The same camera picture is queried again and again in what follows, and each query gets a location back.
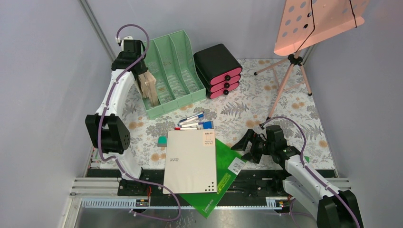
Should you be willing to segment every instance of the white wall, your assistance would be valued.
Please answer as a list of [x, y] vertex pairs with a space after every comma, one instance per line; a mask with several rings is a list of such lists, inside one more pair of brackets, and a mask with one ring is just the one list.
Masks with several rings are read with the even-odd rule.
[[402, 227], [403, 1], [370, 1], [365, 24], [320, 43], [308, 80], [365, 228]]
[[[284, 0], [88, 0], [116, 55], [116, 30], [142, 26], [151, 38], [184, 29], [193, 52], [224, 43], [236, 58], [277, 58], [273, 53]], [[134, 28], [122, 32], [144, 40]]]
[[110, 59], [78, 1], [0, 3], [0, 227], [55, 228]]

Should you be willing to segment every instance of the metal pole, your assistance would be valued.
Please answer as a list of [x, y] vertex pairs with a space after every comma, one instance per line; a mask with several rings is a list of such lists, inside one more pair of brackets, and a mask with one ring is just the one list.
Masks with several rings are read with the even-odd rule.
[[92, 28], [94, 29], [96, 35], [99, 38], [99, 41], [101, 41], [102, 46], [104, 46], [105, 51], [107, 52], [109, 58], [113, 62], [116, 59], [116, 55], [111, 48], [111, 46], [108, 43], [108, 40], [106, 39], [106, 36], [104, 32], [102, 31], [101, 27], [99, 26], [98, 21], [96, 20], [96, 17], [94, 13], [91, 10], [91, 7], [89, 6], [87, 0], [78, 0], [80, 3], [81, 7], [83, 8], [84, 13], [86, 14], [88, 21], [90, 22]]

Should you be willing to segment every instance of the floral tablecloth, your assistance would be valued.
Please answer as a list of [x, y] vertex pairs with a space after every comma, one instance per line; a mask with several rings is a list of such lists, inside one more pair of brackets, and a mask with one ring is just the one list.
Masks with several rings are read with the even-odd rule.
[[[157, 147], [159, 136], [167, 135], [179, 120], [204, 111], [204, 121], [214, 121], [216, 138], [231, 147], [247, 131], [253, 128], [258, 133], [264, 131], [259, 123], [266, 120], [271, 106], [277, 96], [278, 85], [272, 70], [254, 76], [253, 73], [279, 59], [239, 59], [243, 66], [240, 86], [228, 96], [205, 99], [188, 105], [157, 119], [150, 120], [145, 113], [142, 100], [133, 86], [120, 118], [131, 134], [131, 144], [126, 152], [131, 153], [144, 169], [163, 169], [165, 167], [166, 149]], [[282, 80], [288, 64], [275, 67], [279, 81]], [[294, 67], [286, 88], [302, 82], [298, 67]], [[286, 116], [301, 125], [307, 137], [305, 155], [316, 169], [334, 169], [333, 160], [325, 139], [319, 114], [313, 98], [307, 95], [305, 85], [300, 85], [283, 93], [273, 116]], [[284, 130], [289, 145], [301, 149], [303, 140], [293, 123], [287, 120], [273, 120]], [[102, 163], [101, 169], [117, 169], [114, 161]], [[244, 169], [281, 169], [270, 156], [262, 156], [260, 164], [248, 162]]]

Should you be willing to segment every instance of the metal floor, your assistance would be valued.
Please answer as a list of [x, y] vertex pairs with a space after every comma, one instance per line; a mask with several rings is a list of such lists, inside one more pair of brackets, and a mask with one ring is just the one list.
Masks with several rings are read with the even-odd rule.
[[[298, 212], [305, 209], [296, 203]], [[163, 218], [175, 217], [177, 210], [149, 209], [147, 215]], [[127, 209], [82, 208], [76, 228], [296, 228], [289, 215], [275, 215], [273, 210], [220, 209], [214, 210], [209, 218], [192, 209], [182, 210], [182, 216], [174, 222], [163, 222], [140, 216], [133, 217]], [[295, 215], [302, 228], [316, 228], [312, 218]]]

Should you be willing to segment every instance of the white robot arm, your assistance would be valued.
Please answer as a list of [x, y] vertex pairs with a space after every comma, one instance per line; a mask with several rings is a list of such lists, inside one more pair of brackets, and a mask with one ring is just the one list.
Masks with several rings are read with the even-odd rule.
[[294, 146], [287, 145], [280, 126], [268, 126], [267, 138], [261, 138], [261, 135], [248, 129], [243, 138], [231, 149], [245, 151], [251, 142], [250, 152], [243, 155], [242, 159], [254, 163], [260, 163], [262, 155], [270, 155], [284, 170], [280, 172], [279, 178], [274, 180], [279, 184], [276, 185], [277, 191], [281, 188], [279, 186], [282, 186], [282, 190], [298, 200], [316, 219], [319, 228], [363, 228], [355, 195], [350, 190], [341, 191], [323, 178], [308, 162], [301, 159], [303, 151], [300, 152]]
[[[142, 167], [134, 160], [130, 152], [125, 152], [130, 145], [130, 133], [119, 117], [122, 114], [130, 88], [136, 85], [137, 90], [141, 94], [140, 86], [136, 78], [138, 79], [138, 75], [143, 74], [148, 69], [145, 63], [140, 61], [117, 80], [125, 68], [141, 54], [141, 42], [139, 40], [133, 40], [132, 37], [125, 37], [121, 47], [121, 53], [123, 53], [123, 55], [119, 54], [118, 58], [112, 64], [111, 81], [104, 100], [95, 115], [87, 115], [86, 126], [93, 146], [98, 148], [97, 136], [100, 115], [106, 108], [105, 117], [102, 122], [102, 153], [107, 153], [109, 157], [112, 157], [112, 160], [118, 159], [118, 165], [122, 166], [119, 170], [121, 172], [125, 171], [132, 177], [138, 179], [141, 175]], [[130, 180], [124, 173], [122, 173], [122, 178]]]

